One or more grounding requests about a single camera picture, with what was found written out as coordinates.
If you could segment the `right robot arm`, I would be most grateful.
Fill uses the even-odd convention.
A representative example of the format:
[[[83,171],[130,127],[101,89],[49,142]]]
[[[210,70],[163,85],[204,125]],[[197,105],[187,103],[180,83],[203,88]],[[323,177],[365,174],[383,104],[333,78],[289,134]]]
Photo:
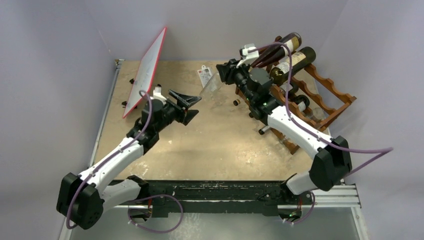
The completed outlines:
[[[252,116],[287,136],[312,159],[310,169],[289,178],[280,196],[288,204],[294,203],[304,192],[319,189],[329,191],[352,170],[348,141],[342,136],[332,137],[304,122],[291,113],[282,99],[281,89],[273,84],[262,68],[252,70],[238,60],[217,64],[219,79],[226,85],[236,85],[244,95]]]

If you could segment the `red framed whiteboard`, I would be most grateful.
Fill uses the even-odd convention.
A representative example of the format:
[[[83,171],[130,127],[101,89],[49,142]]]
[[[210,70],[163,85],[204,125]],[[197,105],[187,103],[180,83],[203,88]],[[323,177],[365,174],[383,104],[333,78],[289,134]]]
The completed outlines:
[[[123,119],[142,101],[142,95],[139,94],[139,91],[148,93],[151,89],[167,30],[168,28],[165,26],[140,61],[126,101]]]

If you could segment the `silver capped bottle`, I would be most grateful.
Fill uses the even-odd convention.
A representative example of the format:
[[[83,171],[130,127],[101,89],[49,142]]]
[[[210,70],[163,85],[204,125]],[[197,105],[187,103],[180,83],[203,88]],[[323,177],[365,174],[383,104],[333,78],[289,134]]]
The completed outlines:
[[[281,89],[282,95],[285,97],[287,93],[287,97],[290,101],[293,101],[293,99],[296,97],[296,93],[299,90],[299,86],[294,82],[288,82],[285,81],[282,83],[279,88]]]
[[[310,105],[310,100],[306,95],[300,94],[297,95],[294,99],[293,102],[297,104],[300,112],[303,112],[305,109],[307,109]],[[258,133],[260,135],[264,135],[265,132],[267,132],[268,130],[270,130],[271,127],[268,125],[265,125],[264,127],[260,128],[258,130]]]

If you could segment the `silver capped bottle lower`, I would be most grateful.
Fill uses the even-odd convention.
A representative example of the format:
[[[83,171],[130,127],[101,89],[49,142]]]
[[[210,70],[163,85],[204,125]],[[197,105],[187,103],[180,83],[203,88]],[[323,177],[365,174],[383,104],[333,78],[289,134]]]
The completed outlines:
[[[300,94],[297,95],[294,99],[293,102],[297,104],[300,112],[303,112],[305,109],[307,109],[310,105],[310,100],[306,95]],[[265,132],[267,132],[268,130],[270,130],[271,127],[268,125],[265,125],[264,127],[260,128],[258,130],[258,133],[260,135],[264,135]]]

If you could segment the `silver capped bottle upper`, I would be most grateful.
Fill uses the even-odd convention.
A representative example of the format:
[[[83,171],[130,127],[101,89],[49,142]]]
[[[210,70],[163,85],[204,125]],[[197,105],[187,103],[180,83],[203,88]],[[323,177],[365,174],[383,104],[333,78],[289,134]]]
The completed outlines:
[[[290,101],[293,101],[293,99],[296,97],[296,93],[299,90],[299,86],[294,82],[288,82],[285,81],[282,83],[279,88],[281,89],[282,95],[285,97],[287,93],[287,97]]]

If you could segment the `white printed card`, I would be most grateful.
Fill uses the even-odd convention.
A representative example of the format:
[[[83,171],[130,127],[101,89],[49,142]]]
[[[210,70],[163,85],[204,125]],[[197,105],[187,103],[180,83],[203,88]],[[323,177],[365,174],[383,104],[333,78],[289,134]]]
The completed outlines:
[[[214,76],[213,71],[210,67],[202,65],[201,69],[198,69],[197,74],[199,76],[200,82],[202,87],[204,88],[207,83],[211,80],[211,78]]]

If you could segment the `clear glass bottle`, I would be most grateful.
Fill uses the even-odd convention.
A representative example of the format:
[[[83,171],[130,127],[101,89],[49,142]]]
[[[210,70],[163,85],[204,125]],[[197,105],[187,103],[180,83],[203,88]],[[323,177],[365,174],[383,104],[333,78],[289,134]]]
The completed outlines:
[[[201,103],[210,112],[216,112],[230,104],[226,85],[222,82],[220,74],[215,73],[200,92]]]

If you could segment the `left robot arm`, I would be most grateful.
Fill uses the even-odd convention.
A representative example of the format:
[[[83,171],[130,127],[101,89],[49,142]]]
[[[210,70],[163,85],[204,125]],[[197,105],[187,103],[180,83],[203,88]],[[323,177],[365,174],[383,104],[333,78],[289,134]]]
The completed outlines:
[[[155,198],[177,199],[166,193],[152,193],[145,180],[131,175],[122,182],[112,181],[134,161],[144,156],[160,139],[160,132],[173,122],[188,125],[199,113],[192,106],[201,96],[185,95],[169,90],[169,98],[156,87],[152,95],[140,90],[146,98],[141,116],[121,142],[110,153],[79,174],[68,173],[60,184],[56,210],[65,216],[65,226],[87,230],[102,214],[126,202],[142,205]]]

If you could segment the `dark green wine bottle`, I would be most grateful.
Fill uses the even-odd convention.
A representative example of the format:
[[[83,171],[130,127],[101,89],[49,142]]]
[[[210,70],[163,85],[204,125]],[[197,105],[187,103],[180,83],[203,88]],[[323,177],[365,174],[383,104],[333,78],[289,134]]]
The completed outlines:
[[[317,55],[312,47],[306,46],[299,51],[294,52],[292,55],[291,75],[295,75],[298,71],[313,63]],[[280,86],[288,80],[290,70],[290,59],[289,56],[284,57],[279,64],[273,67],[269,73],[270,78],[273,80],[275,85]]]

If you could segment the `wooden wine rack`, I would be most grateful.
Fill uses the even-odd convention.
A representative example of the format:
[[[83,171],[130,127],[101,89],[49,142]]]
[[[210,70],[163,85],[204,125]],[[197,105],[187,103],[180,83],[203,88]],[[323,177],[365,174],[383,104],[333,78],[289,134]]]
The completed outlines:
[[[330,78],[323,78],[317,74],[313,65],[316,52],[311,47],[301,47],[302,38],[298,33],[278,36],[275,42],[286,44],[288,49],[281,45],[268,46],[264,50],[256,51],[251,63],[247,61],[248,50],[242,49],[240,60],[232,59],[227,63],[228,70],[224,78],[227,84],[236,85],[236,94],[249,106],[249,116],[264,123],[265,126],[258,132],[263,135],[270,130],[293,155],[300,146],[288,134],[269,125],[268,116],[275,108],[288,103],[288,109],[293,115],[318,132],[322,132],[356,98],[348,93],[339,92]],[[289,77],[288,54],[293,58],[293,75],[305,70],[339,98],[344,103],[343,106],[338,109],[329,107],[321,95],[310,91],[303,80],[297,80],[294,76]]]

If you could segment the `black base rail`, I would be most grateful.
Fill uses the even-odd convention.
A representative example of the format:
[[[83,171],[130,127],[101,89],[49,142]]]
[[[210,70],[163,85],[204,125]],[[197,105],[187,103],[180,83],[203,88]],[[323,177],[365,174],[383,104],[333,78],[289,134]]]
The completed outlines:
[[[122,203],[136,212],[164,218],[170,213],[261,214],[295,221],[315,208],[360,207],[355,186],[292,195],[276,180],[138,180],[135,198]]]

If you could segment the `small dark cork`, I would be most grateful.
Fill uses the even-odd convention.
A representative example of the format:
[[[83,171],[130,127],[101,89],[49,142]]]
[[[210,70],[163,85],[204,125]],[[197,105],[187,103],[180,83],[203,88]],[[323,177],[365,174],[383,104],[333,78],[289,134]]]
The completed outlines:
[[[239,100],[239,99],[235,99],[234,101],[233,101],[233,105],[234,106],[239,106],[241,104],[241,101]]]

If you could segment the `gold capped red wine bottle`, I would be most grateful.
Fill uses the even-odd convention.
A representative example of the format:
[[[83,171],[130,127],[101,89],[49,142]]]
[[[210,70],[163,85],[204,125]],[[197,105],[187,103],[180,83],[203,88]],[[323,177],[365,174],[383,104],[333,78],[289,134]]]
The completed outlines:
[[[277,37],[275,42],[284,43],[293,53],[302,44],[302,37],[297,32],[291,32],[284,37]],[[288,55],[288,51],[281,45],[272,45],[259,52],[259,57],[252,64],[252,68],[263,68],[278,62]]]

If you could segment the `clear bottle in rack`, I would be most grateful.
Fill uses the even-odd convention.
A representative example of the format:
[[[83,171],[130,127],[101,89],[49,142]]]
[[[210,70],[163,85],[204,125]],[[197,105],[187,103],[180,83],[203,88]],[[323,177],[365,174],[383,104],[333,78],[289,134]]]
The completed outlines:
[[[304,110],[302,112],[302,115],[305,118],[308,118],[308,119],[314,121],[315,124],[319,124],[326,117],[326,113],[321,108],[319,108],[319,107],[312,108],[311,110]],[[283,139],[280,139],[279,140],[279,142],[281,144],[284,144],[284,143],[291,143],[291,144],[293,144],[293,142],[291,141],[291,139],[288,138],[287,136],[284,136]]]

